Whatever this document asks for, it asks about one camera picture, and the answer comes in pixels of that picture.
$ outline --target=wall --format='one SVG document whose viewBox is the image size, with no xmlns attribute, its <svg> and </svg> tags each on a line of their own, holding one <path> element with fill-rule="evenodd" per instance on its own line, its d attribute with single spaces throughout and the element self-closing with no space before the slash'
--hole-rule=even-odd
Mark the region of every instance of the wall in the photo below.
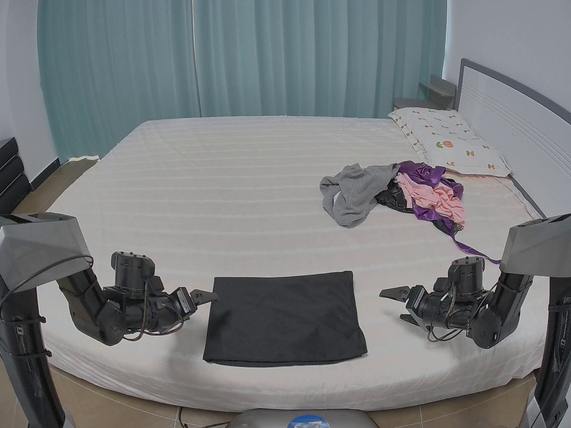
<svg viewBox="0 0 571 428">
<path fill-rule="evenodd" d="M 454 84 L 462 57 L 571 110 L 571 0 L 448 0 L 443 74 Z"/>
<path fill-rule="evenodd" d="M 0 139 L 15 136 L 32 181 L 57 155 L 39 83 L 38 0 L 0 0 Z"/>
</svg>

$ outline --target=curtain fold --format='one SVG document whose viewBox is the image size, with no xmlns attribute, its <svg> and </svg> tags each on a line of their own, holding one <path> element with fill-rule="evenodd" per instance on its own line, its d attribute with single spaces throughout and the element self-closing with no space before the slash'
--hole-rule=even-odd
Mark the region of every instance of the curtain fold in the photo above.
<svg viewBox="0 0 571 428">
<path fill-rule="evenodd" d="M 194 0 L 203 116 L 385 117 L 441 75 L 446 0 Z"/>
<path fill-rule="evenodd" d="M 59 159 L 145 120 L 200 116 L 192 0 L 39 0 L 40 81 Z"/>
<path fill-rule="evenodd" d="M 61 161 L 145 120 L 386 117 L 441 75 L 446 0 L 39 0 L 40 80 Z"/>
</svg>

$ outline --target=tile floor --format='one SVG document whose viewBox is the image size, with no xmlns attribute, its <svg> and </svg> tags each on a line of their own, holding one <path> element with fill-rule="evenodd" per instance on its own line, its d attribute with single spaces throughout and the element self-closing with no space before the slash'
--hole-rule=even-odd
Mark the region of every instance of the tile floor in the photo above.
<svg viewBox="0 0 571 428">
<path fill-rule="evenodd" d="M 46 211 L 96 162 L 71 161 L 58 168 L 39 189 L 27 196 L 15 213 Z M 76 428 L 180 428 L 177 407 L 146 401 L 99 388 L 53 368 L 62 404 Z M 530 374 L 503 387 L 403 409 L 376 411 L 369 416 L 380 428 L 515 428 L 535 380 Z M 191 428 L 230 420 L 235 414 L 184 408 L 182 420 Z M 26 419 L 0 362 L 0 425 L 25 428 Z"/>
</svg>

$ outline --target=pillowcase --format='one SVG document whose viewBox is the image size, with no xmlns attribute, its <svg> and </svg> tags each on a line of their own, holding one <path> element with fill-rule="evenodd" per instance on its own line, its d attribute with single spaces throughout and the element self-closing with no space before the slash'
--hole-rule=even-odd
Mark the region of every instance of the pillowcase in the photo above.
<svg viewBox="0 0 571 428">
<path fill-rule="evenodd" d="M 457 111 L 402 108 L 389 118 L 427 165 L 463 175 L 506 177 L 512 172 L 502 155 L 476 135 Z"/>
</svg>

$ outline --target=mattress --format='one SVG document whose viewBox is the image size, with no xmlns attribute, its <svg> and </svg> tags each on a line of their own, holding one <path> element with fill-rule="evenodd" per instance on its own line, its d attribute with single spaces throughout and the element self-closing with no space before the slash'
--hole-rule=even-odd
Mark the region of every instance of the mattress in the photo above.
<svg viewBox="0 0 571 428">
<path fill-rule="evenodd" d="M 404 304 L 382 289 L 424 284 L 463 255 L 413 215 L 378 205 L 352 227 L 322 207 L 319 181 L 345 165 L 417 161 L 387 119 L 241 117 L 145 122 L 55 202 L 76 216 L 102 286 L 114 283 L 110 256 L 150 256 L 170 292 L 212 290 L 216 276 L 294 276 L 351 270 L 368 353 L 321 366 L 243 368 L 202 360 L 208 306 L 167 337 L 104 346 L 78 332 L 56 284 L 39 289 L 51 363 L 101 387 L 201 409 L 242 411 L 427 403 L 500 386 L 541 364 L 548 280 L 536 278 L 516 332 L 479 349 L 464 335 L 431 344 L 399 320 Z M 456 176 L 464 184 L 458 238 L 501 257 L 508 229 L 533 211 L 508 180 Z M 488 264 L 484 285 L 499 270 Z"/>
</svg>

